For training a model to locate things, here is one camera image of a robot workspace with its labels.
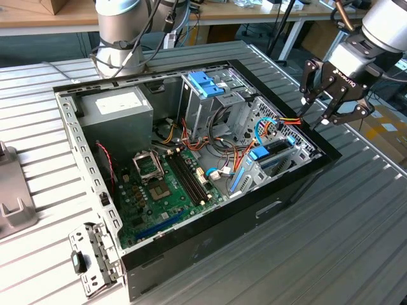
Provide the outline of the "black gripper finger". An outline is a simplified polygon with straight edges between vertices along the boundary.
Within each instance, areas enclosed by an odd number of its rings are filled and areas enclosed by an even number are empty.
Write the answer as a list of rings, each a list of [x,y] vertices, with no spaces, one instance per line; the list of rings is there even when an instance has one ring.
[[[367,118],[375,111],[375,107],[365,99],[367,92],[367,89],[360,86],[356,86],[355,88],[341,86],[340,89],[331,94],[333,98],[320,118],[312,124],[312,129],[321,124],[328,125],[332,123],[334,125],[342,125]],[[352,112],[338,112],[344,103],[352,101],[357,102]]]
[[[323,62],[312,58],[305,62],[305,68],[300,81],[300,92],[302,107],[298,112],[298,117],[302,117],[313,105],[316,98],[330,86],[332,86],[336,77],[333,73],[333,66],[329,62]],[[321,80],[318,85],[314,85],[315,76],[321,73]]]

